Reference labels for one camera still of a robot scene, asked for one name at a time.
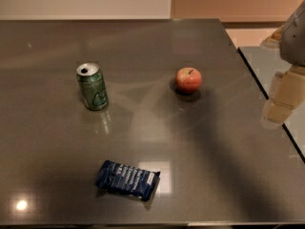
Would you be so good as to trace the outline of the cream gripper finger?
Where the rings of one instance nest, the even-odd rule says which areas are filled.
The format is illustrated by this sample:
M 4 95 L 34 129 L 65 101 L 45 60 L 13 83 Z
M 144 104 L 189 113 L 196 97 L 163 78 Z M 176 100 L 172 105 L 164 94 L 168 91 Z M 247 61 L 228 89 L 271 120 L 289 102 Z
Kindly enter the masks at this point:
M 263 107 L 263 123 L 282 124 L 304 100 L 305 68 L 293 65 L 285 73 L 276 72 Z

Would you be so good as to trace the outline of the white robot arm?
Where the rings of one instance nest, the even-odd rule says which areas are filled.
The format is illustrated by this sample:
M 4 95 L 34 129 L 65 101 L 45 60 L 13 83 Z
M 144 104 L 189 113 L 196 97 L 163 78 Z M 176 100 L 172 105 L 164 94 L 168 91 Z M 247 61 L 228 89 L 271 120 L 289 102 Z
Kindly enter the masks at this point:
M 305 100 L 305 1 L 262 46 L 279 49 L 280 58 L 291 65 L 287 72 L 275 73 L 262 110 L 261 123 L 274 129 Z

